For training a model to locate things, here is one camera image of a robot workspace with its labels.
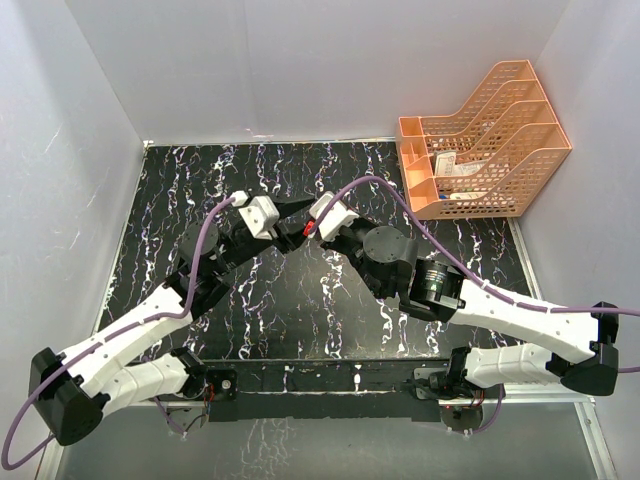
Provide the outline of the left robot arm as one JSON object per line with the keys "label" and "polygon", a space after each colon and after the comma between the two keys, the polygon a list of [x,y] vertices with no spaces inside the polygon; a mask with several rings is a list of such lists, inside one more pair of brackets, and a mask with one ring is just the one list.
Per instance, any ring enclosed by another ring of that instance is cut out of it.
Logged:
{"label": "left robot arm", "polygon": [[229,291],[231,273],[274,247],[286,254],[305,240],[301,224],[284,219],[308,208],[311,196],[278,199],[237,191],[231,207],[240,216],[229,231],[210,218],[190,224],[178,249],[175,270],[118,320],[90,338],[56,353],[34,355],[29,394],[34,407],[62,446],[94,431],[108,415],[158,395],[200,396],[206,369],[179,347],[156,361],[135,359],[169,334],[209,312]]}

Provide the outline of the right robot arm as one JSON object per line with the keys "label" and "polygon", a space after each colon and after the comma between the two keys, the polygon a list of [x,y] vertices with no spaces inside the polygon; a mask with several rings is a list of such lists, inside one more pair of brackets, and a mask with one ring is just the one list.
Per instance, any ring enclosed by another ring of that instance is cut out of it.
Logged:
{"label": "right robot arm", "polygon": [[325,249],[345,255],[377,299],[396,298],[402,312],[426,322],[502,332],[518,344],[458,347],[443,371],[414,377],[429,398],[452,399],[499,384],[556,384],[609,396],[619,369],[619,321],[607,312],[555,313],[550,303],[496,287],[480,287],[460,269],[418,254],[417,241],[366,219],[320,228]]}

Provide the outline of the red and metal key holder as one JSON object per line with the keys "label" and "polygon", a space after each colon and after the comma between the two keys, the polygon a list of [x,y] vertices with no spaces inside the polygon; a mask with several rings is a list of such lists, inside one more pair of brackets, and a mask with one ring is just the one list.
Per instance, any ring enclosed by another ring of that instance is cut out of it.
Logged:
{"label": "red and metal key holder", "polygon": [[309,222],[305,225],[305,227],[304,227],[303,235],[304,235],[305,237],[309,236],[309,235],[310,235],[311,230],[313,229],[313,227],[314,227],[314,222],[313,222],[313,221],[309,221]]}

